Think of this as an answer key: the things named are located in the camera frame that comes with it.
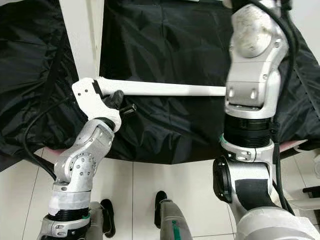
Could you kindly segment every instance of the black cloth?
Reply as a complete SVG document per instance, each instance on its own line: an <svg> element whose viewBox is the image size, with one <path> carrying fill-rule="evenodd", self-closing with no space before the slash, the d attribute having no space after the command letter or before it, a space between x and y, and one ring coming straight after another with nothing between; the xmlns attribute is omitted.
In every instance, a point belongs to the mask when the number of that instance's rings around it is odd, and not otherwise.
<svg viewBox="0 0 320 240"><path fill-rule="evenodd" d="M230 67L232 12L220 1L108 0L104 5L100 75L111 79L224 86ZM277 118L280 142L320 139L320 68L301 44ZM285 78L287 62L279 70ZM0 7L0 151L25 157L27 125L72 95L78 80L58 0ZM33 151L69 148L86 117L74 99L31 129ZM126 96L136 114L123 122L108 157L160 164L221 154L223 97Z"/></svg>

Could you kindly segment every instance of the white wall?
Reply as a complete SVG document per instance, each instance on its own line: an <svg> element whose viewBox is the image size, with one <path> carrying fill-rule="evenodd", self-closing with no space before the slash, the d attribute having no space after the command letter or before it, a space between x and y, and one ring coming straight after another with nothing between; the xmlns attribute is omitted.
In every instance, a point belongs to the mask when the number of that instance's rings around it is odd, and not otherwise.
<svg viewBox="0 0 320 240"><path fill-rule="evenodd" d="M320 63L320 0L293 0L291 16Z"/></svg>

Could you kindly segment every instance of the white tile floor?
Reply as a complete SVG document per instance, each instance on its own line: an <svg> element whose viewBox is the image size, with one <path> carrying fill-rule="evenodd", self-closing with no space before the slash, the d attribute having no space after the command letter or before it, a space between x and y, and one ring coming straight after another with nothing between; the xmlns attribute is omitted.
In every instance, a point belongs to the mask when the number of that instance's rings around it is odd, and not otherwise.
<svg viewBox="0 0 320 240"><path fill-rule="evenodd" d="M50 150L37 153L55 162L56 155ZM314 152L305 152L282 161L283 185L293 198L307 198L302 188L320 185L313 172L314 156ZM194 240L233 240L236 224L229 207L213 193L212 163L160 165L105 158L94 177L91 199L111 199L115 240L159 239L153 224L154 197L159 190L166 191L181 208ZM48 212L52 183L44 170L24 160L0 173L1 240L37 239ZM300 214L317 224L313 212Z"/></svg>

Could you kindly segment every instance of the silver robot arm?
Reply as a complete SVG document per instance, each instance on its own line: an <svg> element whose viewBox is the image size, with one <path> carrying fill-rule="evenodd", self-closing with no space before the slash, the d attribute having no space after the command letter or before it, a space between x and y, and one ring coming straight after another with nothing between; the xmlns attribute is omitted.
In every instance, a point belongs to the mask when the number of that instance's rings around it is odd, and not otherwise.
<svg viewBox="0 0 320 240"><path fill-rule="evenodd" d="M93 177L112 146L114 132L121 126L122 91L103 102L99 85L91 78L81 79L72 89L88 122L73 146L61 153L54 165L56 180L38 240L77 240L86 235L91 222Z"/></svg>
<svg viewBox="0 0 320 240"><path fill-rule="evenodd" d="M259 1L278 17L279 0ZM223 156L213 163L213 189L228 203L237 240L320 239L307 218L271 200L273 153L270 139L281 85L279 64L289 46L279 25L248 0L223 0L232 8L231 67L226 82Z"/></svg>

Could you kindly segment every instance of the shoe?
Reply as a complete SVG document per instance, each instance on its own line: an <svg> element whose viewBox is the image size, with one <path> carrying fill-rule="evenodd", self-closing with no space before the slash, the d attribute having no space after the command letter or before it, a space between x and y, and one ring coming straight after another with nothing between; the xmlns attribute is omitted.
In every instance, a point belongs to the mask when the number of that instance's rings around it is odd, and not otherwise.
<svg viewBox="0 0 320 240"><path fill-rule="evenodd" d="M160 202L164 199L167 199L167 194L164 191L158 191L155 196L155 204L154 204L154 224L160 229L161 228L161 215L160 215Z"/></svg>
<svg viewBox="0 0 320 240"><path fill-rule="evenodd" d="M101 201L102 214L103 214L103 226L102 231L107 238L112 238L116 233L116 226L114 221L114 208L109 199L103 199Z"/></svg>

